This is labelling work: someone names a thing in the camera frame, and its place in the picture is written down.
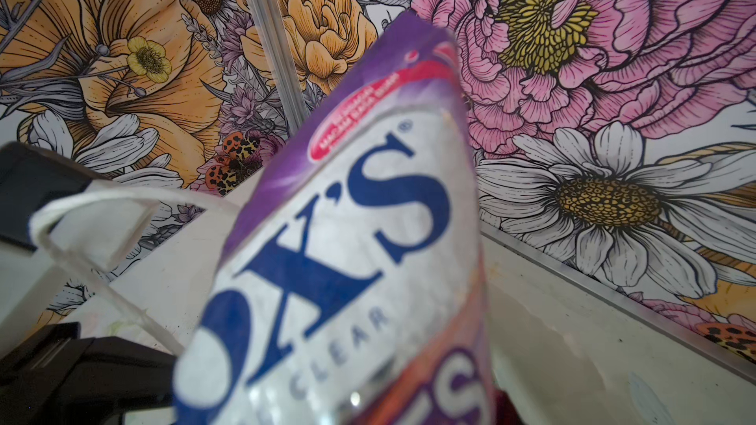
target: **candy bag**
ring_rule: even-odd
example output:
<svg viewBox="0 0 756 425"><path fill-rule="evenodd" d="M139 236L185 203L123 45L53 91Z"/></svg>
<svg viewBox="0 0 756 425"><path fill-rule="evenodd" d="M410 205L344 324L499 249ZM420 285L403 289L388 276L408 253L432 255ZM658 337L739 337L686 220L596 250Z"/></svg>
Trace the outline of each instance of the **candy bag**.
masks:
<svg viewBox="0 0 756 425"><path fill-rule="evenodd" d="M178 423L493 423L457 62L400 15L265 170L176 365Z"/></svg>

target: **white cable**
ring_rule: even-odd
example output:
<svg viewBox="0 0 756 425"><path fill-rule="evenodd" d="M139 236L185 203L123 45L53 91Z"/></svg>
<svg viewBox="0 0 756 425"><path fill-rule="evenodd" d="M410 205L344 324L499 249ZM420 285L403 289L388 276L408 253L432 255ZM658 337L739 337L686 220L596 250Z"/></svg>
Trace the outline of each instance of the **white cable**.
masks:
<svg viewBox="0 0 756 425"><path fill-rule="evenodd" d="M93 272L93 269L100 269L96 263L87 256L61 249L50 239L50 230L66 213L90 203L124 199L192 203L210 211L220 211L232 215L239 213L241 207L222 198L201 192L156 187L118 187L83 192L52 201L36 211L29 221L30 237L39 249L47 252L62 269L68 271L72 276L82 279L91 290L116 307L121 315L142 327L168 351L178 356L183 353L184 346L152 317L142 312L136 305L129 302L100 279Z"/></svg>

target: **metal edge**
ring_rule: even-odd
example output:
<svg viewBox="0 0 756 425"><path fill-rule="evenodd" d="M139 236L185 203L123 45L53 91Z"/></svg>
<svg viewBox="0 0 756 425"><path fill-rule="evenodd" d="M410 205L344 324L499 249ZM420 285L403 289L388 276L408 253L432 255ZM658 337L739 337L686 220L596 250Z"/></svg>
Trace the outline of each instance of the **metal edge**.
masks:
<svg viewBox="0 0 756 425"><path fill-rule="evenodd" d="M676 324L669 318L660 316L648 307L638 304L616 290L601 284L599 281L586 276L580 271L572 269L570 266L553 259L543 251L496 229L494 226L481 222L480 232L481 235L489 240L559 276L573 286L618 309L629 317L638 320L638 322L643 323L645 326L675 340L687 349L691 349L746 381L756 384L756 364L739 358L734 353L712 343L703 336L688 330L682 325Z"/></svg>
<svg viewBox="0 0 756 425"><path fill-rule="evenodd" d="M265 58L273 68L278 96L286 117L289 137L293 137L309 116L299 78L296 75L294 58L284 29L284 19L278 8L278 0L247 0L255 26L260 35Z"/></svg>

